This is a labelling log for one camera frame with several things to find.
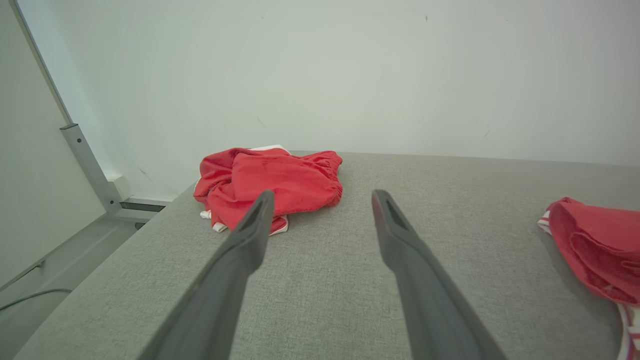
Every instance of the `white panel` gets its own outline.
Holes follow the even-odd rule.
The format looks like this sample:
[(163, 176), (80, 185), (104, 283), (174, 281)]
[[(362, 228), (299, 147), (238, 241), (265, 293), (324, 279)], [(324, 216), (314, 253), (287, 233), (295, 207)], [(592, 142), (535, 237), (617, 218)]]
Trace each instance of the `white panel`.
[(21, 3), (101, 166), (138, 197), (273, 143), (640, 165), (639, 1)]
[(0, 287), (104, 214), (8, 1), (0, 1)]

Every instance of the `gray fabric table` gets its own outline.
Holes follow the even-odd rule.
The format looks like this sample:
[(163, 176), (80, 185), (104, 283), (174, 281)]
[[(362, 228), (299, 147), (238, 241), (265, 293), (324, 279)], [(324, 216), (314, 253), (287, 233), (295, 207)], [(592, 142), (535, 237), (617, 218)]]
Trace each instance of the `gray fabric table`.
[[(408, 359), (371, 191), (388, 190), (510, 359), (614, 359), (614, 306), (590, 294), (536, 226), (563, 196), (640, 210), (640, 168), (340, 154), (342, 201), (289, 217), (248, 282), (233, 359)], [(228, 232), (191, 188), (101, 264), (16, 359), (135, 359)]]

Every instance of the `red cloth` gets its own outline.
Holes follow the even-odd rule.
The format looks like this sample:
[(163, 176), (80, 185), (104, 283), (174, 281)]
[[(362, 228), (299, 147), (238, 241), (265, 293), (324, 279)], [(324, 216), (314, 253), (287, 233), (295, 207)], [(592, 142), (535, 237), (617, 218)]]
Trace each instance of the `red cloth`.
[(286, 224), (282, 215), (340, 202), (341, 163), (333, 151), (298, 157), (283, 149), (229, 149), (202, 160), (193, 196), (211, 210), (212, 225), (221, 222), (233, 230), (258, 195), (271, 190), (275, 194), (273, 232)]
[(551, 233), (576, 276), (597, 295), (640, 304), (640, 212), (568, 197), (547, 209)]

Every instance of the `white trim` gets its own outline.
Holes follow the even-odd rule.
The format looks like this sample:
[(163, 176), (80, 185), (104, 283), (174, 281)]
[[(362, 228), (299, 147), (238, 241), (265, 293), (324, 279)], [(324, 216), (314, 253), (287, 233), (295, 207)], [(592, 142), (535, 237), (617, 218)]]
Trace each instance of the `white trim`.
[(282, 147), (282, 145), (276, 144), (276, 145), (269, 145), (269, 146), (261, 146), (261, 147), (254, 147), (253, 149), (249, 149), (251, 151), (266, 151), (266, 150), (271, 150), (271, 149), (280, 149), (280, 150), (284, 150), (287, 152), (287, 154), (291, 155), (291, 153)]
[(227, 230), (227, 226), (225, 224), (222, 224), (221, 222), (216, 222), (215, 224), (213, 224), (213, 227), (211, 229), (213, 229), (217, 233), (222, 233), (224, 230)]
[(620, 341), (620, 351), (618, 352), (616, 360), (627, 360), (629, 352), (635, 349), (633, 349), (634, 345), (631, 342), (631, 336), (629, 335), (629, 324), (627, 323), (625, 306), (621, 304), (616, 305), (618, 307), (618, 311), (620, 312), (620, 318), (622, 319), (622, 340)]
[[(545, 214), (542, 215), (542, 218), (549, 218), (549, 215), (551, 214), (551, 211), (547, 210), (545, 211)], [(551, 229), (549, 228), (549, 221), (547, 220), (542, 220), (542, 218), (540, 220), (538, 220), (538, 226), (540, 226), (540, 229), (543, 229), (545, 231), (545, 233), (553, 236), (553, 234), (551, 233)]]
[(280, 218), (284, 219), (285, 221), (284, 226), (272, 232), (271, 234), (269, 234), (269, 236), (284, 233), (285, 231), (289, 230), (289, 218), (287, 218), (287, 215), (282, 215)]
[[(640, 334), (640, 307), (627, 306), (627, 311), (631, 315), (631, 323), (629, 324), (629, 334)], [(632, 339), (636, 350), (640, 350), (640, 339)]]

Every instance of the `green cable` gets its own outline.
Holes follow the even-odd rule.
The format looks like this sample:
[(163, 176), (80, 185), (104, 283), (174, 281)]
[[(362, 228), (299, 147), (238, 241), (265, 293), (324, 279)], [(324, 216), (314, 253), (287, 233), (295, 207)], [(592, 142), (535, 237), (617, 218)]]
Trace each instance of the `green cable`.
[(44, 294), (48, 294), (48, 293), (53, 293), (53, 292), (56, 292), (56, 291), (60, 291), (60, 292), (63, 292), (63, 293), (71, 293), (71, 290), (69, 290), (69, 289), (51, 289), (51, 290), (41, 291), (39, 293), (35, 293), (35, 294), (29, 295), (27, 297), (23, 297), (22, 299), (18, 299), (18, 300), (14, 301), (14, 302), (10, 302), (9, 304), (7, 304), (5, 306), (0, 307), (0, 311), (6, 309), (7, 307), (14, 306), (14, 305), (18, 304), (19, 302), (23, 302), (25, 300), (31, 299), (32, 297), (36, 297), (36, 296), (40, 296), (40, 295), (44, 295)]

